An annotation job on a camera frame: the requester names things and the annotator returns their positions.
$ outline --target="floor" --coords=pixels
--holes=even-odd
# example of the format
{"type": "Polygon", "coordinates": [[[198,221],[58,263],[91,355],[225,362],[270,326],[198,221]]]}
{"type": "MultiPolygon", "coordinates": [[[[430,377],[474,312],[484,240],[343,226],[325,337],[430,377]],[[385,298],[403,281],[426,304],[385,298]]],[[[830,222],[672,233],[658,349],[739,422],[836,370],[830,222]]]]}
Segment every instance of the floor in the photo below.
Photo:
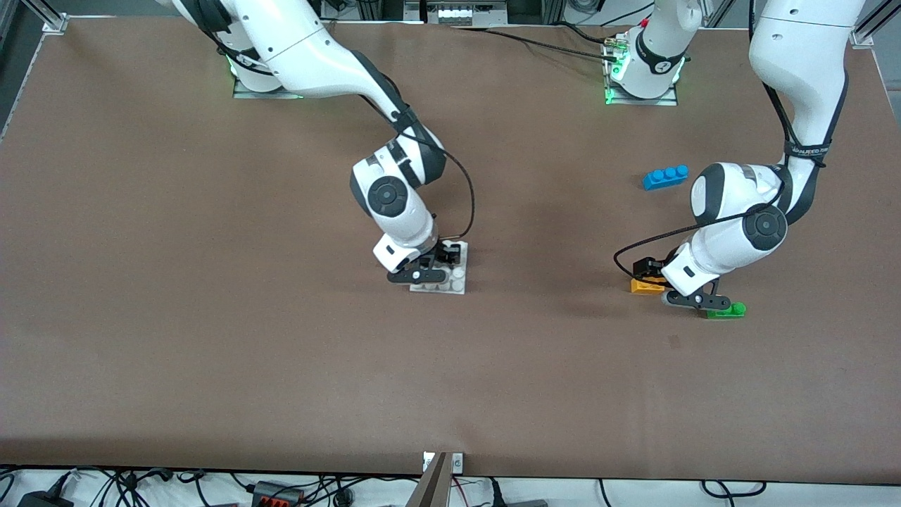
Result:
{"type": "MultiPolygon", "coordinates": [[[[34,491],[47,491],[64,473],[62,470],[23,470],[15,473],[10,493],[0,505],[16,505],[22,495],[34,491]]],[[[237,474],[244,484],[259,480],[282,485],[307,484],[316,481],[311,475],[262,475],[237,474]]],[[[103,487],[106,478],[99,472],[81,472],[69,478],[64,497],[77,507],[88,506],[103,487]]],[[[595,479],[497,479],[508,504],[544,500],[550,507],[605,507],[598,481],[595,479]]],[[[491,505],[493,500],[490,482],[485,478],[461,477],[461,487],[469,507],[491,505]]],[[[201,479],[201,491],[210,505],[247,506],[251,496],[224,473],[209,474],[201,479]]],[[[759,484],[726,483],[733,493],[754,491],[759,484]]],[[[708,483],[708,489],[718,493],[717,485],[708,483]]],[[[604,480],[607,500],[611,507],[723,507],[726,500],[717,500],[704,493],[695,481],[627,481],[604,480]]],[[[358,507],[383,507],[405,505],[413,492],[412,481],[384,482],[368,480],[352,487],[354,503],[358,507]]],[[[312,488],[305,488],[310,494],[312,488]]],[[[177,480],[162,483],[159,479],[142,482],[139,493],[150,507],[200,507],[195,484],[181,484],[177,480]]],[[[113,505],[118,497],[113,491],[106,505],[113,505]]],[[[317,502],[327,507],[329,502],[317,502]]],[[[901,505],[901,488],[895,486],[852,486],[825,484],[767,484],[762,494],[735,500],[737,507],[897,507],[901,505]]],[[[464,507],[458,492],[451,492],[449,507],[464,507]]]]}

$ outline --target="green lego brick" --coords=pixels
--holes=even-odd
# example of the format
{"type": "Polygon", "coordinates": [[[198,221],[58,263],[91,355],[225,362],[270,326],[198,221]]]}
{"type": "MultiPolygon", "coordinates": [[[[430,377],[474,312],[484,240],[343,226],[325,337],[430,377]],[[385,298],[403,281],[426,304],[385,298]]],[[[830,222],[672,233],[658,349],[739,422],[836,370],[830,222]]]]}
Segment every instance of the green lego brick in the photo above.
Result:
{"type": "Polygon", "coordinates": [[[709,309],[706,311],[707,318],[742,318],[744,317],[744,312],[748,310],[748,307],[744,306],[744,303],[734,302],[729,309],[724,310],[715,310],[709,309]]]}

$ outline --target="black cable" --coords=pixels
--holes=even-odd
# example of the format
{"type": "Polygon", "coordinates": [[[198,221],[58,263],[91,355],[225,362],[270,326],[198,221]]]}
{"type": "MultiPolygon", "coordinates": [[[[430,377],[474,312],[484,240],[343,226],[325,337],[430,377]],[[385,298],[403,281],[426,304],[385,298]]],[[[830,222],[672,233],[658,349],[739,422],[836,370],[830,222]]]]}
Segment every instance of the black cable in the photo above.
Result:
{"type": "Polygon", "coordinates": [[[632,12],[630,12],[630,13],[626,13],[626,14],[623,14],[623,15],[621,15],[621,16],[617,16],[617,17],[615,17],[614,19],[612,19],[612,20],[610,20],[610,21],[608,21],[608,22],[604,22],[604,23],[599,24],[598,26],[607,26],[607,25],[610,24],[610,23],[615,23],[615,22],[617,22],[617,21],[623,19],[624,17],[629,17],[629,16],[631,16],[632,14],[640,13],[641,11],[647,9],[648,7],[653,7],[653,6],[654,6],[654,3],[651,2],[650,4],[647,4],[647,5],[645,5],[644,7],[639,7],[638,9],[635,9],[634,11],[632,11],[632,12]]]}
{"type": "Polygon", "coordinates": [[[82,465],[82,466],[76,466],[75,469],[78,471],[89,470],[91,472],[100,472],[101,474],[106,475],[107,479],[112,479],[114,477],[113,474],[110,474],[108,471],[106,471],[103,468],[100,468],[98,466],[82,465]]]}
{"type": "Polygon", "coordinates": [[[560,20],[560,21],[558,21],[558,22],[556,22],[556,23],[553,23],[553,25],[555,25],[555,26],[565,26],[565,27],[569,28],[570,30],[572,30],[573,32],[575,32],[576,35],[578,35],[579,37],[585,39],[586,41],[594,42],[595,44],[604,44],[604,38],[603,38],[603,37],[602,37],[602,38],[592,37],[591,35],[588,35],[587,33],[582,32],[582,30],[579,29],[575,24],[570,23],[570,22],[568,22],[568,21],[560,20]]]}
{"type": "Polygon", "coordinates": [[[100,491],[97,492],[97,495],[99,496],[100,493],[103,492],[103,496],[100,496],[100,503],[97,505],[97,507],[104,507],[104,502],[106,501],[106,496],[109,494],[110,490],[113,489],[113,484],[115,484],[116,480],[117,479],[115,477],[111,477],[106,482],[105,486],[101,486],[100,491]]]}
{"type": "Polygon", "coordinates": [[[388,83],[391,83],[391,87],[395,90],[395,92],[396,92],[398,95],[400,95],[400,88],[397,87],[397,84],[394,82],[394,80],[391,79],[391,77],[388,76],[388,75],[387,75],[386,73],[384,73],[384,72],[379,72],[379,74],[382,75],[382,78],[385,78],[385,81],[387,81],[388,83]]]}
{"type": "Polygon", "coordinates": [[[372,478],[379,480],[379,481],[386,482],[386,483],[391,483],[394,481],[413,481],[413,482],[419,484],[419,480],[413,479],[413,477],[372,477],[372,478]]]}
{"type": "MultiPolygon", "coordinates": [[[[389,120],[378,109],[378,107],[376,107],[376,105],[373,104],[371,100],[369,100],[369,97],[365,97],[363,95],[361,95],[360,97],[362,97],[363,100],[365,100],[366,103],[369,104],[370,107],[375,109],[376,113],[378,113],[382,118],[385,118],[385,121],[391,123],[391,120],[389,120]]],[[[457,160],[457,157],[453,156],[450,152],[448,152],[444,148],[441,148],[441,146],[439,146],[438,144],[432,143],[431,141],[427,141],[425,139],[420,139],[414,135],[405,134],[403,132],[399,133],[398,135],[403,135],[407,139],[412,139],[419,144],[424,144],[424,145],[432,148],[433,150],[437,150],[438,152],[443,154],[445,157],[451,159],[453,161],[453,163],[456,164],[457,167],[460,169],[460,172],[463,173],[463,177],[466,178],[466,184],[469,186],[469,223],[466,225],[466,228],[463,229],[463,232],[461,232],[457,235],[441,236],[438,239],[439,239],[439,241],[445,240],[445,239],[455,240],[455,239],[461,239],[463,236],[469,234],[469,230],[472,229],[472,224],[476,221],[476,189],[475,189],[475,186],[472,184],[472,178],[469,176],[469,171],[467,171],[466,168],[463,167],[463,164],[459,160],[457,160]]]]}
{"type": "Polygon", "coordinates": [[[182,484],[194,483],[194,486],[197,488],[197,496],[200,498],[200,502],[204,505],[204,507],[212,507],[210,503],[206,501],[204,490],[200,488],[200,479],[202,479],[204,476],[206,476],[206,471],[203,469],[198,469],[191,472],[182,472],[181,474],[178,474],[178,481],[182,484]],[[184,474],[191,474],[191,476],[185,479],[183,478],[184,474]]]}
{"type": "Polygon", "coordinates": [[[704,493],[707,493],[709,496],[712,496],[716,499],[728,500],[729,507],[735,507],[735,499],[736,498],[751,498],[752,496],[757,496],[757,495],[767,491],[767,483],[766,483],[766,481],[763,481],[760,483],[760,488],[758,488],[756,490],[748,491],[747,493],[733,493],[733,492],[729,491],[729,488],[726,487],[726,484],[723,481],[720,481],[718,479],[714,479],[713,481],[708,481],[707,479],[705,479],[705,480],[701,481],[701,489],[704,490],[704,493]],[[717,485],[720,486],[720,488],[723,490],[723,492],[722,493],[714,493],[714,492],[710,491],[709,489],[707,489],[708,482],[716,483],[717,485]]]}
{"type": "Polygon", "coordinates": [[[200,502],[204,505],[204,507],[211,507],[210,503],[204,497],[204,490],[200,489],[200,479],[194,481],[194,486],[197,488],[197,496],[200,497],[200,502]]]}
{"type": "Polygon", "coordinates": [[[605,60],[605,61],[616,61],[616,57],[614,57],[614,56],[589,53],[589,52],[579,51],[579,50],[572,50],[570,48],[564,48],[562,46],[555,46],[553,44],[548,44],[547,42],[533,41],[532,39],[526,39],[524,37],[520,37],[519,35],[513,35],[512,33],[492,32],[491,30],[482,30],[482,32],[491,33],[493,35],[500,35],[501,37],[506,37],[507,39],[513,39],[514,41],[525,42],[526,44],[534,44],[536,46],[541,46],[543,48],[548,48],[548,49],[555,50],[555,51],[562,51],[565,53],[575,54],[578,56],[596,58],[598,60],[605,60]]]}
{"type": "Polygon", "coordinates": [[[245,483],[241,482],[240,480],[238,480],[238,476],[235,475],[234,472],[229,472],[228,475],[231,475],[234,482],[238,483],[238,486],[244,488],[245,490],[247,490],[247,488],[250,487],[250,484],[245,484],[245,483]]]}
{"type": "Polygon", "coordinates": [[[642,246],[642,245],[645,245],[648,243],[653,243],[655,241],[659,241],[661,239],[664,239],[664,238],[667,238],[667,237],[670,237],[673,235],[680,235],[682,233],[688,233],[688,232],[700,229],[701,227],[712,226],[715,224],[722,224],[722,222],[728,222],[729,220],[735,220],[738,218],[745,218],[745,217],[750,217],[751,215],[755,215],[759,211],[761,211],[763,208],[772,206],[773,203],[776,202],[777,199],[779,199],[779,196],[782,195],[782,190],[784,190],[785,187],[786,187],[786,183],[785,183],[785,181],[782,181],[781,184],[779,184],[779,190],[776,192],[776,195],[773,196],[773,198],[770,199],[767,204],[755,204],[754,206],[749,207],[743,213],[736,213],[735,215],[729,215],[728,217],[717,218],[716,220],[711,220],[710,222],[704,222],[703,224],[694,224],[693,226],[682,227],[680,229],[669,231],[669,232],[663,233],[661,235],[655,235],[653,237],[649,237],[647,239],[642,239],[639,242],[630,244],[629,246],[626,246],[625,248],[621,248],[616,253],[614,253],[614,263],[616,264],[616,267],[618,267],[624,273],[626,273],[627,275],[629,275],[630,277],[634,278],[637,281],[643,281],[644,283],[649,283],[651,285],[660,285],[661,287],[670,287],[671,288],[672,285],[670,285],[666,281],[645,280],[642,277],[640,277],[636,274],[633,274],[632,270],[625,269],[625,266],[623,266],[622,263],[619,262],[619,256],[622,254],[625,254],[626,252],[632,250],[633,248],[638,248],[639,246],[642,246]]]}
{"type": "Polygon", "coordinates": [[[332,495],[332,507],[350,507],[353,504],[353,490],[342,489],[341,479],[336,479],[335,483],[338,485],[338,489],[332,495]]]}
{"type": "Polygon", "coordinates": [[[491,490],[494,493],[494,501],[491,503],[491,507],[506,507],[504,494],[501,492],[501,485],[497,483],[497,479],[494,477],[488,477],[488,480],[491,481],[491,490]]]}
{"type": "Polygon", "coordinates": [[[319,503],[319,502],[321,502],[321,501],[323,501],[323,500],[328,500],[329,497],[331,497],[331,496],[337,494],[338,492],[342,492],[342,491],[344,491],[344,490],[350,488],[350,487],[353,486],[354,484],[362,483],[363,481],[366,481],[366,480],[368,480],[368,479],[369,479],[368,477],[363,477],[363,478],[357,479],[356,481],[351,481],[351,482],[345,484],[344,486],[339,487],[338,489],[336,489],[335,491],[333,491],[333,492],[331,492],[331,493],[326,493],[326,495],[325,495],[324,497],[319,498],[319,499],[316,499],[316,500],[314,500],[314,501],[308,503],[307,505],[314,505],[314,504],[317,504],[317,503],[319,503]]]}
{"type": "Polygon", "coordinates": [[[62,488],[66,486],[66,481],[68,480],[68,477],[70,475],[72,475],[71,470],[61,475],[59,479],[57,479],[57,481],[53,483],[53,486],[51,486],[50,489],[47,490],[47,496],[52,500],[59,500],[60,496],[62,496],[62,488]]]}
{"type": "Polygon", "coordinates": [[[597,479],[597,483],[601,486],[601,496],[604,497],[604,504],[607,507],[614,507],[610,504],[610,499],[607,498],[607,490],[604,488],[604,479],[597,479]]]}
{"type": "Polygon", "coordinates": [[[311,502],[315,502],[315,501],[319,500],[319,498],[318,498],[319,493],[322,493],[322,492],[325,492],[326,497],[327,497],[328,493],[329,493],[329,486],[331,486],[332,484],[335,484],[336,482],[338,482],[338,479],[334,478],[334,479],[331,479],[330,482],[326,483],[325,475],[320,475],[319,481],[318,481],[319,486],[315,490],[313,490],[312,493],[304,495],[305,498],[303,499],[303,501],[301,501],[301,503],[311,503],[311,502]]]}
{"type": "Polygon", "coordinates": [[[9,494],[9,490],[13,489],[13,483],[15,482],[15,475],[11,470],[7,470],[2,475],[0,475],[0,481],[4,479],[9,479],[9,483],[6,485],[6,489],[3,490],[3,493],[0,494],[0,502],[6,498],[6,495],[9,494]]]}

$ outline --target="wire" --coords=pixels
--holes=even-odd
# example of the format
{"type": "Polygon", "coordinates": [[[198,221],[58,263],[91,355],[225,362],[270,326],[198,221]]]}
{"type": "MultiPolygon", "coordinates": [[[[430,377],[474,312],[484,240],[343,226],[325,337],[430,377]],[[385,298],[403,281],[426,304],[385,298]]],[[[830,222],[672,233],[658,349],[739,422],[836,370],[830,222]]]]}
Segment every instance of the wire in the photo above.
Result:
{"type": "Polygon", "coordinates": [[[728,500],[729,507],[735,507],[735,499],[736,498],[751,498],[752,496],[757,496],[757,495],[767,491],[767,483],[766,483],[766,481],[763,481],[760,483],[760,488],[758,488],[756,490],[748,491],[747,493],[733,493],[733,492],[729,491],[729,488],[726,487],[726,484],[723,481],[720,481],[718,479],[709,481],[709,480],[705,479],[705,480],[701,481],[701,489],[704,490],[704,493],[707,493],[708,495],[710,495],[714,498],[717,498],[719,500],[728,500]],[[714,493],[714,492],[710,491],[709,489],[707,489],[708,482],[716,483],[717,485],[720,486],[720,488],[723,490],[723,492],[722,493],[714,493]]]}
{"type": "Polygon", "coordinates": [[[491,481],[491,490],[494,494],[494,501],[491,503],[492,507],[506,507],[504,494],[501,492],[501,485],[497,483],[497,479],[494,477],[488,477],[488,480],[491,481]]]}
{"type": "Polygon", "coordinates": [[[210,503],[204,497],[204,490],[200,489],[200,478],[198,477],[196,481],[194,481],[194,486],[197,488],[197,496],[200,497],[200,502],[204,505],[204,507],[210,507],[210,503]]]}
{"type": "Polygon", "coordinates": [[[622,254],[625,254],[626,252],[632,250],[633,248],[638,248],[639,246],[642,246],[642,245],[645,245],[648,243],[653,243],[655,241],[659,241],[661,239],[664,239],[664,238],[667,238],[667,237],[670,237],[673,235],[680,235],[682,233],[688,233],[688,232],[700,229],[701,227],[712,226],[715,224],[722,224],[722,222],[728,222],[729,220],[735,220],[737,218],[745,218],[745,217],[750,217],[752,215],[756,215],[758,212],[760,212],[765,207],[772,206],[773,203],[776,202],[777,199],[779,199],[779,196],[782,195],[782,190],[784,190],[785,187],[786,187],[786,183],[785,183],[785,181],[782,181],[779,184],[779,190],[776,192],[776,195],[773,196],[773,198],[770,199],[768,203],[766,203],[764,205],[755,204],[755,205],[749,207],[743,213],[736,213],[735,215],[729,215],[728,217],[717,218],[716,220],[712,220],[710,222],[704,222],[703,224],[694,224],[693,226],[682,227],[680,229],[669,231],[669,232],[663,233],[661,235],[655,235],[653,237],[649,237],[647,239],[642,239],[639,242],[630,244],[629,246],[621,248],[616,253],[614,253],[614,263],[616,263],[616,267],[618,267],[624,273],[626,273],[627,275],[629,275],[630,277],[634,278],[637,281],[643,281],[644,283],[649,283],[651,285],[660,285],[662,287],[672,287],[672,285],[670,285],[668,282],[645,280],[642,277],[640,277],[636,274],[633,274],[632,270],[625,269],[625,266],[623,266],[622,263],[619,262],[619,256],[622,254]]]}
{"type": "MultiPolygon", "coordinates": [[[[373,104],[371,100],[369,100],[369,97],[366,97],[363,95],[361,95],[360,97],[362,97],[363,100],[365,100],[366,103],[369,104],[370,107],[375,109],[376,113],[378,113],[382,118],[385,118],[386,122],[392,123],[391,120],[389,120],[387,118],[387,116],[385,116],[385,114],[382,113],[381,110],[379,110],[378,107],[376,107],[376,105],[373,104]]],[[[407,139],[412,139],[419,144],[424,144],[424,145],[432,148],[433,150],[437,150],[438,152],[443,154],[445,157],[451,159],[453,161],[453,163],[456,164],[457,167],[460,169],[460,172],[463,173],[463,177],[466,178],[466,184],[469,186],[469,223],[466,225],[466,228],[463,229],[463,232],[456,234],[456,235],[441,236],[438,239],[439,239],[439,241],[445,240],[445,239],[455,240],[455,239],[461,239],[463,236],[469,234],[469,230],[472,229],[472,224],[476,221],[476,188],[472,183],[472,178],[469,176],[469,171],[467,171],[466,168],[463,167],[463,164],[459,160],[457,160],[457,157],[453,156],[453,154],[451,154],[444,148],[441,148],[441,146],[439,146],[438,144],[432,143],[431,141],[427,141],[425,139],[420,139],[414,135],[406,134],[403,132],[399,133],[398,135],[403,135],[407,139]]]]}
{"type": "Polygon", "coordinates": [[[616,57],[614,57],[614,56],[589,53],[589,52],[579,51],[579,50],[572,50],[570,48],[564,48],[562,46],[555,46],[553,44],[548,44],[547,42],[533,41],[532,39],[526,39],[524,37],[520,37],[519,35],[513,35],[512,33],[492,32],[491,30],[483,30],[482,32],[491,33],[493,35],[500,35],[501,37],[506,37],[507,39],[513,39],[514,41],[525,42],[526,44],[534,44],[536,46],[541,46],[543,48],[548,48],[551,50],[561,51],[561,52],[574,54],[574,55],[578,55],[578,56],[595,58],[595,59],[604,60],[604,61],[616,61],[616,57]]]}
{"type": "Polygon", "coordinates": [[[631,16],[632,14],[640,13],[641,11],[647,9],[648,7],[653,7],[653,6],[654,6],[654,3],[651,2],[650,4],[647,4],[647,5],[645,5],[644,7],[639,7],[638,9],[635,9],[634,11],[631,11],[630,13],[626,13],[626,14],[623,14],[623,15],[621,15],[621,16],[617,16],[617,17],[615,17],[614,19],[612,19],[612,20],[610,20],[610,21],[608,21],[608,22],[604,22],[604,23],[599,24],[598,26],[607,26],[607,25],[610,24],[610,23],[616,23],[617,21],[619,21],[619,20],[621,20],[621,19],[623,19],[623,18],[625,18],[625,17],[629,17],[629,16],[631,16]]]}
{"type": "Polygon", "coordinates": [[[238,486],[244,488],[245,490],[250,487],[250,484],[245,484],[238,479],[238,476],[234,474],[234,472],[229,472],[228,475],[232,476],[234,482],[238,483],[238,486]]]}
{"type": "Polygon", "coordinates": [[[413,479],[413,477],[372,477],[373,479],[377,479],[379,481],[384,481],[386,483],[390,483],[393,481],[413,481],[419,484],[419,479],[413,479]]]}
{"type": "Polygon", "coordinates": [[[597,483],[601,486],[601,496],[604,497],[604,505],[607,507],[614,507],[610,504],[610,499],[607,498],[607,490],[604,488],[604,479],[597,479],[597,483]]]}
{"type": "Polygon", "coordinates": [[[572,30],[573,32],[575,32],[576,35],[578,35],[579,37],[585,39],[586,41],[594,42],[595,44],[603,44],[604,43],[603,38],[592,37],[591,35],[588,35],[587,33],[582,32],[575,24],[570,23],[568,21],[561,20],[561,21],[554,23],[554,25],[565,26],[565,27],[569,28],[570,30],[572,30]]]}
{"type": "Polygon", "coordinates": [[[339,492],[342,492],[342,491],[344,491],[344,490],[350,488],[350,487],[353,486],[354,484],[362,483],[363,481],[367,481],[368,479],[369,479],[368,477],[362,477],[362,478],[360,478],[360,479],[357,479],[356,481],[351,481],[351,482],[349,482],[349,483],[347,483],[347,484],[345,484],[345,485],[339,487],[338,489],[336,489],[335,491],[333,491],[333,492],[331,492],[331,493],[326,493],[326,495],[325,495],[324,497],[318,498],[318,499],[316,499],[316,500],[314,500],[314,501],[312,501],[312,502],[309,502],[307,505],[315,505],[315,504],[317,504],[317,503],[319,503],[319,502],[321,502],[321,501],[323,501],[323,500],[327,500],[329,497],[331,497],[331,496],[333,496],[333,495],[335,495],[335,494],[337,494],[337,493],[339,493],[339,492]]]}
{"type": "Polygon", "coordinates": [[[106,496],[109,494],[110,490],[113,489],[113,484],[115,483],[115,481],[116,481],[116,479],[110,478],[108,481],[106,481],[106,485],[101,486],[100,491],[97,492],[97,496],[100,496],[101,492],[103,493],[103,496],[100,496],[100,503],[98,504],[99,507],[103,507],[104,501],[106,500],[106,496]]]}
{"type": "Polygon", "coordinates": [[[397,87],[397,84],[394,82],[394,80],[391,79],[391,77],[388,76],[388,75],[387,75],[386,73],[384,73],[384,72],[381,72],[381,71],[380,71],[379,74],[381,74],[381,75],[382,75],[382,78],[385,78],[385,81],[387,81],[388,83],[390,83],[390,84],[391,84],[391,87],[395,90],[395,92],[396,92],[398,95],[400,95],[400,88],[397,87]]]}
{"type": "Polygon", "coordinates": [[[204,490],[200,487],[200,479],[202,479],[205,475],[206,471],[202,468],[190,472],[182,472],[181,474],[178,474],[178,481],[182,484],[194,483],[194,486],[197,488],[197,496],[200,498],[200,502],[204,505],[204,507],[212,507],[210,503],[206,501],[204,490]],[[185,474],[191,474],[191,476],[185,479],[183,478],[183,475],[185,474]]]}
{"type": "Polygon", "coordinates": [[[463,499],[463,507],[469,507],[469,501],[466,499],[466,494],[463,493],[463,486],[460,485],[460,480],[458,480],[457,477],[454,477],[453,483],[457,485],[457,491],[460,492],[460,498],[463,499]]]}
{"type": "Polygon", "coordinates": [[[91,503],[89,503],[87,505],[87,507],[94,507],[94,503],[97,501],[97,499],[100,498],[100,493],[102,493],[105,488],[108,488],[112,485],[113,485],[113,478],[110,477],[109,479],[106,479],[106,482],[104,483],[104,485],[100,486],[100,489],[97,490],[97,494],[94,495],[94,500],[92,500],[91,503]]]}
{"type": "Polygon", "coordinates": [[[2,475],[0,475],[0,481],[4,479],[9,479],[9,483],[6,485],[6,489],[3,490],[3,493],[0,494],[0,502],[6,498],[6,495],[9,494],[9,490],[13,489],[13,483],[15,482],[15,475],[11,470],[5,471],[2,475]]]}

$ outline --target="white bracket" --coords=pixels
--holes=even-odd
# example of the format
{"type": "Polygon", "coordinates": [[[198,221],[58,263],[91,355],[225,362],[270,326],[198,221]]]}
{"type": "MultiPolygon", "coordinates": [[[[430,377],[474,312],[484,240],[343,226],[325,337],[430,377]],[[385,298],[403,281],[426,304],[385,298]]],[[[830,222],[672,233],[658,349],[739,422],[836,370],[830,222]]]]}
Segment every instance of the white bracket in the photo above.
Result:
{"type": "Polygon", "coordinates": [[[858,40],[860,35],[857,32],[851,32],[851,47],[855,50],[871,50],[873,48],[873,38],[863,37],[858,40]]]}
{"type": "Polygon", "coordinates": [[[45,23],[44,27],[41,29],[41,31],[47,35],[62,35],[63,33],[66,32],[66,29],[68,28],[68,18],[69,18],[68,14],[61,13],[59,15],[59,19],[61,20],[60,24],[59,24],[59,28],[55,28],[55,27],[50,26],[49,24],[45,23]]]}
{"type": "MultiPolygon", "coordinates": [[[[428,470],[429,464],[435,458],[435,453],[423,452],[423,472],[428,470]]],[[[450,471],[454,475],[463,474],[463,453],[453,453],[450,455],[450,471]]]]}

